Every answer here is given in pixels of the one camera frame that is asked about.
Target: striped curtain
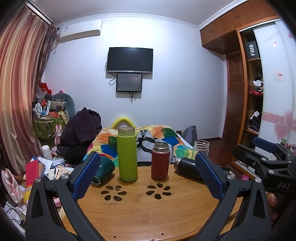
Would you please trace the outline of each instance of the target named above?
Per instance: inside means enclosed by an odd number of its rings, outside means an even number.
[[[32,124],[32,101],[48,25],[24,7],[0,36],[0,142],[13,174],[41,153]]]

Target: wooden door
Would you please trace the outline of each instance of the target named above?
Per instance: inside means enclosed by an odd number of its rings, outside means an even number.
[[[227,32],[224,29],[224,24],[221,18],[217,18],[214,22],[210,24],[212,39],[217,39]]]
[[[266,0],[250,0],[249,3],[259,19],[276,15],[276,12],[268,5]]]
[[[237,144],[244,108],[244,68],[242,54],[229,55],[228,95],[223,141],[231,146]]]
[[[241,26],[259,20],[249,2],[237,6],[234,10],[237,14],[237,18],[239,19]]]
[[[224,24],[226,33],[229,33],[241,26],[234,9],[222,15],[221,20]]]
[[[212,34],[211,34],[211,28],[210,26],[206,26],[204,27],[201,31],[200,31],[200,35],[202,38],[202,46],[206,45],[207,43],[211,42],[212,39]]]

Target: white cornice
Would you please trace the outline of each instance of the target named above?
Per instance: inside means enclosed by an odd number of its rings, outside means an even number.
[[[227,6],[225,6],[224,8],[222,8],[221,10],[219,10],[218,12],[216,12],[213,16],[209,17],[201,25],[199,25],[198,26],[198,29],[199,30],[203,29],[205,26],[207,26],[208,24],[210,24],[211,22],[213,22],[218,17],[222,16],[224,13],[227,13],[231,9],[237,7],[238,5],[240,5],[240,4],[242,4],[242,3],[246,2],[246,1],[247,0],[234,0],[233,2],[231,2]]]
[[[137,18],[153,18],[153,19],[159,19],[159,20],[164,20],[172,23],[178,23],[187,27],[191,27],[194,29],[198,29],[198,26],[187,23],[181,20],[177,20],[174,18],[168,18],[168,17],[163,17],[163,16],[158,16],[158,15],[152,15],[152,14],[144,14],[144,13],[106,13],[106,14],[97,14],[97,15],[92,15],[88,17],[82,17],[82,18],[77,18],[73,19],[64,23],[59,24],[59,27],[62,28],[66,25],[70,25],[73,23],[78,23],[78,22],[83,22],[83,21],[88,21],[88,20],[93,20],[93,19],[100,19],[100,18],[113,18],[113,17],[137,17]]]

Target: television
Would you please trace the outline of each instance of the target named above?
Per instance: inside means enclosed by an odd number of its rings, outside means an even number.
[[[142,91],[141,74],[117,74],[116,91],[117,92],[141,92]]]
[[[107,72],[152,73],[153,49],[109,48]]]

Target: red bottle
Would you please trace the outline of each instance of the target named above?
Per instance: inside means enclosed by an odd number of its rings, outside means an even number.
[[[151,177],[156,180],[166,179],[170,164],[170,150],[166,142],[156,142],[152,149]]]

